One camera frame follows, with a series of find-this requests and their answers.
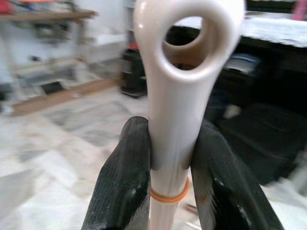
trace marble floor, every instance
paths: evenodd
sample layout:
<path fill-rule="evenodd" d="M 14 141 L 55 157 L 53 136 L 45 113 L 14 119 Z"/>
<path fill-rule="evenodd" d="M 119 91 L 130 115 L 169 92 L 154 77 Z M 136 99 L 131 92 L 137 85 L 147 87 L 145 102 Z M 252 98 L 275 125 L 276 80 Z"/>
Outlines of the marble floor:
<path fill-rule="evenodd" d="M 80 229 L 124 123 L 146 117 L 147 109 L 146 97 L 132 99 L 115 87 L 36 114 L 0 115 L 0 229 Z M 307 229 L 307 199 L 291 181 L 263 189 L 285 229 Z M 195 203 L 193 189 L 179 204 L 174 229 L 199 229 L 186 203 Z"/>

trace shelf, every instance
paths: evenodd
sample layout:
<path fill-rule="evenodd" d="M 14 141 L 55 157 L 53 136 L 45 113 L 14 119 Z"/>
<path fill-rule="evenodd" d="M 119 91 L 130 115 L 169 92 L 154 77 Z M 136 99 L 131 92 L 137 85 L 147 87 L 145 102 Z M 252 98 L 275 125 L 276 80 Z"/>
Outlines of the shelf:
<path fill-rule="evenodd" d="M 41 20 L 63 20 L 89 18 L 96 16 L 95 11 L 80 10 L 76 12 L 25 12 L 15 14 L 0 15 L 0 22 L 23 22 L 23 21 L 41 21 Z"/>

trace white plastic handle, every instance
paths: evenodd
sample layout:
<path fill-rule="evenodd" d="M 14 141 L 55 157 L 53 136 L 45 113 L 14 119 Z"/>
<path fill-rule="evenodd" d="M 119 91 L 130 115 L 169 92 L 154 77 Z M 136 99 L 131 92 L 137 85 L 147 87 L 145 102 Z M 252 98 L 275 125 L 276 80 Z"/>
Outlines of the white plastic handle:
<path fill-rule="evenodd" d="M 244 7 L 244 0 L 137 0 L 134 32 L 147 78 L 152 189 L 162 196 L 184 189 L 204 110 L 240 37 Z M 184 46 L 166 43 L 169 28 L 190 16 L 203 18 L 199 36 Z M 169 230 L 176 206 L 153 201 L 151 230 Z"/>

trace wall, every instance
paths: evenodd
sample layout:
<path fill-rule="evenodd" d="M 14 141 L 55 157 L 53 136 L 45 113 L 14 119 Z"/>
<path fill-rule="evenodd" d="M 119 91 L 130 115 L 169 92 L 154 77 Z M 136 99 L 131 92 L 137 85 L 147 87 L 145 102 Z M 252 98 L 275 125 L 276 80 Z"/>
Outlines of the wall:
<path fill-rule="evenodd" d="M 123 0 L 76 0 L 81 9 L 94 10 L 99 16 L 86 20 L 86 37 L 95 38 L 97 35 L 109 33 L 108 28 L 123 33 Z M 7 37 L 9 50 L 16 65 L 27 66 L 32 63 L 30 56 L 40 57 L 42 61 L 50 58 L 71 57 L 75 50 L 75 35 L 77 27 L 71 23 L 72 31 L 69 34 L 70 41 L 52 46 L 43 44 L 35 37 L 34 31 L 21 29 L 12 24 L 5 23 L 4 30 Z M 8 82 L 10 79 L 1 79 L 0 82 Z"/>

